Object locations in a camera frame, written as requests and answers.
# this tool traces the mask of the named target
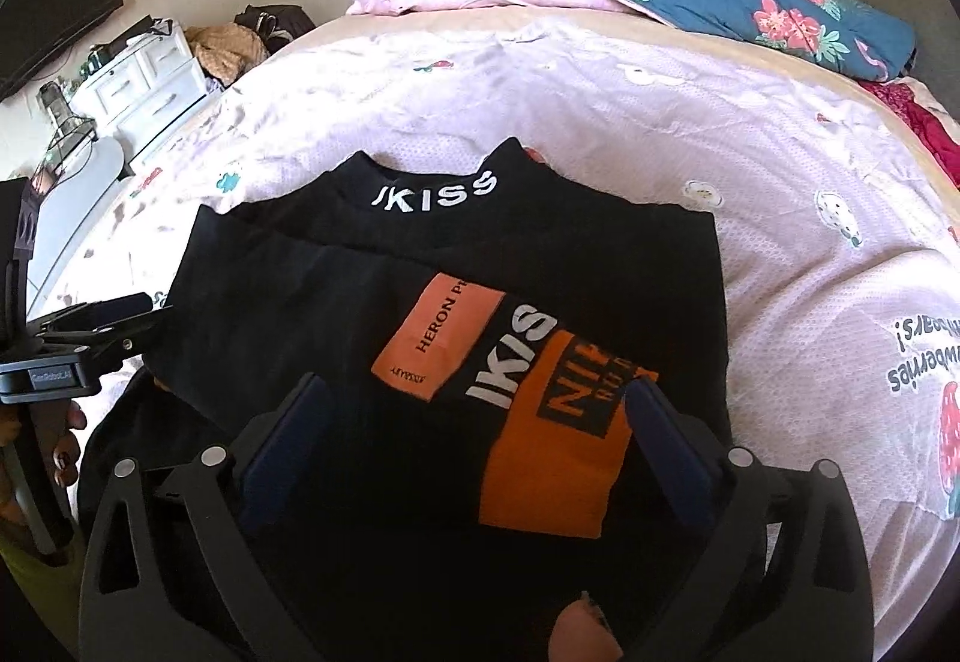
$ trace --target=cabinet handle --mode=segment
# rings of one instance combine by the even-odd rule
[[[171,93],[167,97],[167,100],[163,102],[163,104],[161,104],[159,107],[154,109],[152,114],[155,114],[155,115],[160,114],[160,112],[163,112],[165,109],[167,109],[167,107],[170,106],[170,104],[173,104],[175,101],[176,101],[176,93]]]

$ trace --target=white dresser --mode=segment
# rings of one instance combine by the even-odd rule
[[[127,165],[139,174],[157,153],[155,148],[198,112],[209,95],[203,70],[175,23],[171,35],[131,40],[80,86],[70,109],[92,117],[98,136],[120,142]]]

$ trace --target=television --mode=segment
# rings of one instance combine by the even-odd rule
[[[122,6],[123,0],[5,0],[0,5],[0,101]]]

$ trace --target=red cloth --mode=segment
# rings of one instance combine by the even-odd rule
[[[947,172],[954,187],[960,187],[960,146],[950,138],[935,114],[917,104],[909,85],[857,81],[861,88],[869,90],[896,112],[896,115],[920,138],[923,147],[933,153],[933,157],[936,158],[940,168]]]

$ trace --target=mattress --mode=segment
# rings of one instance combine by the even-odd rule
[[[48,309],[137,291],[162,304],[201,203],[288,193],[361,149],[469,173],[508,136],[589,187],[714,214],[734,438],[773,465],[840,464],[883,654],[960,540],[960,197],[839,74],[604,11],[335,20],[239,80],[126,186]],[[130,371],[85,403],[94,421]]]

